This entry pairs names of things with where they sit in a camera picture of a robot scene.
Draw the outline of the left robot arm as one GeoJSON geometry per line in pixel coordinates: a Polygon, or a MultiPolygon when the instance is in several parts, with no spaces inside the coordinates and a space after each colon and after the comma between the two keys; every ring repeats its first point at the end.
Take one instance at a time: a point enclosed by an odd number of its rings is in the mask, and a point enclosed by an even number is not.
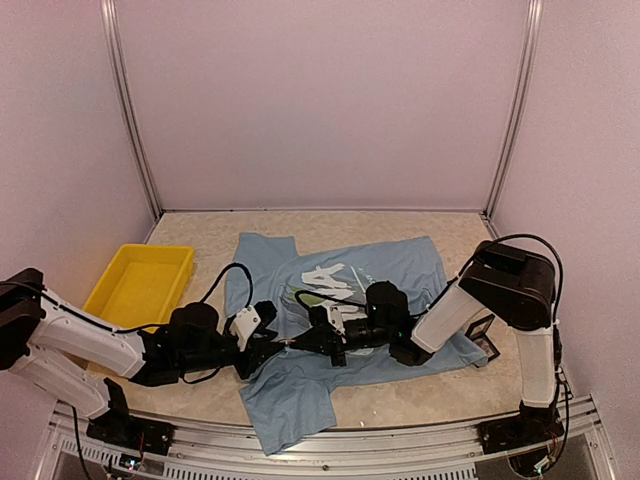
{"type": "Polygon", "coordinates": [[[145,387],[196,372],[210,379],[227,366],[246,379],[284,347],[269,327],[276,314],[272,302],[261,301],[220,327],[216,309],[200,301],[175,309],[166,324],[122,329],[63,301],[39,270],[27,268],[1,283],[1,367],[75,408],[88,420],[89,437],[167,455],[174,426],[132,415],[118,383],[73,360],[145,387]]]}

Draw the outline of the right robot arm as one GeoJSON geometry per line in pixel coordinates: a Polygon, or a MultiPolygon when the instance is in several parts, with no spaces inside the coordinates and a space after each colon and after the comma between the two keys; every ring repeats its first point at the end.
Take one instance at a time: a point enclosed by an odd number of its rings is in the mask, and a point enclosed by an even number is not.
{"type": "Polygon", "coordinates": [[[568,423],[557,410],[562,263],[558,257],[511,247],[509,240],[481,242],[461,272],[417,314],[410,313],[407,295],[389,281],[366,290],[361,317],[343,319],[333,299],[307,306],[310,327],[292,346],[343,366],[349,350],[386,345],[394,360],[414,367],[430,360],[465,324],[477,325],[475,315],[488,311],[514,331],[522,389],[517,414],[480,424],[484,453],[566,438],[568,423]]]}

